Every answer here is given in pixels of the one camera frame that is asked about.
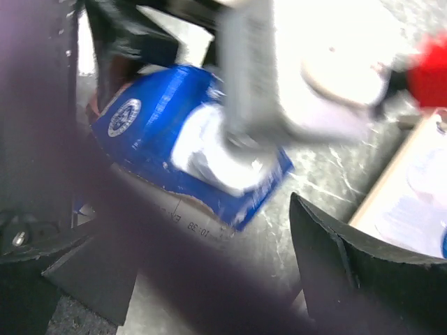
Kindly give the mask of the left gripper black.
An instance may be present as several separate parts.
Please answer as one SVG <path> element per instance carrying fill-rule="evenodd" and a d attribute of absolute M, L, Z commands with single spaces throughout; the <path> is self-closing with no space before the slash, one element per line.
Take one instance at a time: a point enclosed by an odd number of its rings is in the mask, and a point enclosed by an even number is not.
<path fill-rule="evenodd" d="M 170 67 L 180 42 L 137 7 L 159 10 L 216 33 L 215 19 L 224 9 L 219 1 L 85 1 L 98 63 L 96 102 L 102 111 L 126 83 L 147 65 Z"/>

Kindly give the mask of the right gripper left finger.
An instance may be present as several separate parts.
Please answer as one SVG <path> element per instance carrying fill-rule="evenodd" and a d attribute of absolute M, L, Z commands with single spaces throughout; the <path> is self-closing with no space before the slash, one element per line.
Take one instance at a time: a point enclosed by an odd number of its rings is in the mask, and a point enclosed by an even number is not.
<path fill-rule="evenodd" d="M 77 246 L 1 264 L 2 334 L 116 334 L 137 267 L 98 231 Z"/>

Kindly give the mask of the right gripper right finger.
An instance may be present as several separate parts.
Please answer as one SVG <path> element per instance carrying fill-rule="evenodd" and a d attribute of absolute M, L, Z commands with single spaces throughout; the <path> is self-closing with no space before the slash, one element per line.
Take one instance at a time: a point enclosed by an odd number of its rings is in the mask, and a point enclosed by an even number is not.
<path fill-rule="evenodd" d="M 289 218 L 309 317 L 322 334 L 445 334 L 446 261 L 383 242 L 297 193 Z"/>

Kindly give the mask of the dark juice carton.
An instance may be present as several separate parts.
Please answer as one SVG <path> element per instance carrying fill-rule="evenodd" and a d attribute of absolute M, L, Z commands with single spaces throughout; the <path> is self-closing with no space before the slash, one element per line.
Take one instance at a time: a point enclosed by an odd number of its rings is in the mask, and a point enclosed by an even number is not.
<path fill-rule="evenodd" d="M 125 84 L 89 129 L 111 163 L 243 230 L 293 164 L 279 147 L 232 144 L 221 95 L 211 72 L 176 65 Z"/>

